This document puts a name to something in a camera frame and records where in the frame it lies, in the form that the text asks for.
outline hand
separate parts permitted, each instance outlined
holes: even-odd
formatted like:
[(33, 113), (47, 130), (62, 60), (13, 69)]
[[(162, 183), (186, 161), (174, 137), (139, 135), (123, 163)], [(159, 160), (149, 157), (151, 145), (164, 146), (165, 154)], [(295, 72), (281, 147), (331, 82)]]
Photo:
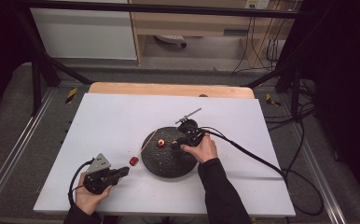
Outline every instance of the hand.
[(204, 163), (208, 160), (218, 158), (215, 141), (210, 139), (210, 134), (208, 133), (203, 136), (201, 143), (197, 147), (181, 145), (180, 148), (182, 148), (186, 152), (191, 153), (200, 163)]
[[(85, 173), (81, 174), (80, 180), (78, 182), (79, 186), (82, 186), (84, 183)], [(92, 194), (84, 187), (76, 189), (76, 205), (87, 215), (92, 215), (99, 203), (108, 197), (110, 190), (113, 186), (107, 187), (102, 194)]]

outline black sleeve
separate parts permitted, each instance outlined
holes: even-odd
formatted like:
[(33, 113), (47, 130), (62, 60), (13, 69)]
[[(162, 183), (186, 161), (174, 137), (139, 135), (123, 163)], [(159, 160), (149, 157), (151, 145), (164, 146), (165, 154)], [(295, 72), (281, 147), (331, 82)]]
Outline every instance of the black sleeve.
[(64, 219), (63, 224), (101, 224), (102, 220), (97, 213), (93, 213), (92, 216), (87, 215), (75, 204), (70, 207), (69, 213)]
[(251, 224), (241, 197), (228, 181), (220, 159), (212, 159), (199, 165), (205, 202), (210, 224)]

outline round black base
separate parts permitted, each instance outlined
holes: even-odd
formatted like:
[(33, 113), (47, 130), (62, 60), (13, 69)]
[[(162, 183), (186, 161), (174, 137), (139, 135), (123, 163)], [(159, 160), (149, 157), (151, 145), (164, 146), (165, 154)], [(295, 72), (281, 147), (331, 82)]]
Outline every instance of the round black base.
[[(151, 133), (144, 141), (143, 146), (150, 139)], [(172, 149), (171, 143), (184, 135), (175, 127), (160, 128), (151, 138), (142, 152), (142, 160), (149, 172), (163, 178), (177, 178), (188, 174), (197, 164), (191, 154), (182, 149)], [(157, 142), (165, 141), (164, 147), (158, 147)]]

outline red knob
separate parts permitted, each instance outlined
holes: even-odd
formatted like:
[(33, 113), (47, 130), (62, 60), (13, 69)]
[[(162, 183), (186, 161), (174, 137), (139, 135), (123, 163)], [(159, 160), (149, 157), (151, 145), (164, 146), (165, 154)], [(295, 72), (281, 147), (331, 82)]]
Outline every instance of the red knob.
[(132, 157), (130, 160), (130, 165), (135, 166), (137, 162), (139, 162), (139, 159), (137, 159), (137, 157)]
[(163, 139), (158, 140), (157, 147), (165, 147), (165, 141)]

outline white tabletop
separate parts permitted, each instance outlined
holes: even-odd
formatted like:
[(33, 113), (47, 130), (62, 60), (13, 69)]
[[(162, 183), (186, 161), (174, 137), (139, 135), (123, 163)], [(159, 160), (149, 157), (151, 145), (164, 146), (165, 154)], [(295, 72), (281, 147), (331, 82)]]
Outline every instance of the white tabletop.
[[(184, 115), (214, 127), (258, 157), (278, 166), (258, 100), (88, 93), (37, 199), (34, 210), (65, 214), (67, 190), (76, 169), (103, 153), (112, 168), (129, 166), (146, 137)], [(285, 183), (271, 168), (212, 136), (229, 181), (253, 217), (294, 216)], [(176, 179), (152, 175), (142, 160), (132, 167), (97, 209), (112, 215), (197, 216), (206, 214), (197, 166)]]

